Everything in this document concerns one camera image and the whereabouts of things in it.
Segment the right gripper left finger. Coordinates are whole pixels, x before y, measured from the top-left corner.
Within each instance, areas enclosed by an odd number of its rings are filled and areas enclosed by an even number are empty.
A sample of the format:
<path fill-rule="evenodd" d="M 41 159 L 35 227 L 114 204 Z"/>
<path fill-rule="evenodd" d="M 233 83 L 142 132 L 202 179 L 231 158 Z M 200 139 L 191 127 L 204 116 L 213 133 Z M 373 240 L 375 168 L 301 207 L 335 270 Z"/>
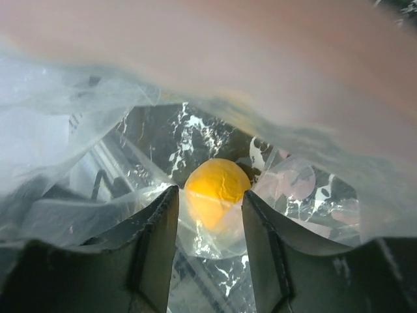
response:
<path fill-rule="evenodd" d="M 146 208 L 83 243 L 100 251 L 92 265 L 87 312 L 166 312 L 179 215 L 170 186 Z"/>

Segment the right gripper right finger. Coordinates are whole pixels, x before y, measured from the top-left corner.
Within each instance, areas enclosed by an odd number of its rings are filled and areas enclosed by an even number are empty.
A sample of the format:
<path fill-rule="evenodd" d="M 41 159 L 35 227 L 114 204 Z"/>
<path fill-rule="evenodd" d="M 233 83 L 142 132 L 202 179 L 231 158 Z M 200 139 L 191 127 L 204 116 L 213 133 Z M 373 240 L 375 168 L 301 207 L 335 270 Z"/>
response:
<path fill-rule="evenodd" d="M 334 258 L 349 251 L 309 231 L 247 191 L 242 217 L 258 312 L 357 312 Z"/>

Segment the small orange fake tangerine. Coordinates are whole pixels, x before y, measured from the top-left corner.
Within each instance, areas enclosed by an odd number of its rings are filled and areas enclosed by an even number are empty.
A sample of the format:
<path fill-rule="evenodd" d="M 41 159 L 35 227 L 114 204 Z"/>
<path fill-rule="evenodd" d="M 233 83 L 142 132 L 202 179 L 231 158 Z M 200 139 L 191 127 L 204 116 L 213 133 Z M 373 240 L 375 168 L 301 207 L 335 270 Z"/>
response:
<path fill-rule="evenodd" d="M 184 193 L 190 216 L 206 229 L 215 230 L 250 188 L 249 177 L 235 162 L 212 158 L 196 168 L 186 180 Z"/>

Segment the clear zip top bag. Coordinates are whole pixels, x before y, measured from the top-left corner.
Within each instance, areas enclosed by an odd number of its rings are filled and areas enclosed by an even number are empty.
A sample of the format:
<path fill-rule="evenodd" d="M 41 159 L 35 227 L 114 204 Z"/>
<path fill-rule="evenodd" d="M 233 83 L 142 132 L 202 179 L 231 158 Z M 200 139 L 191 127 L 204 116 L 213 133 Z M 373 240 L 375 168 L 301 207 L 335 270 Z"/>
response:
<path fill-rule="evenodd" d="M 281 116 L 192 99 L 104 67 L 1 54 L 1 311 L 87 312 L 83 243 L 179 189 L 166 312 L 258 312 L 243 198 L 208 230 L 184 186 L 212 158 L 269 207 L 349 247 L 334 258 L 357 312 L 416 311 L 416 163 L 361 155 Z"/>

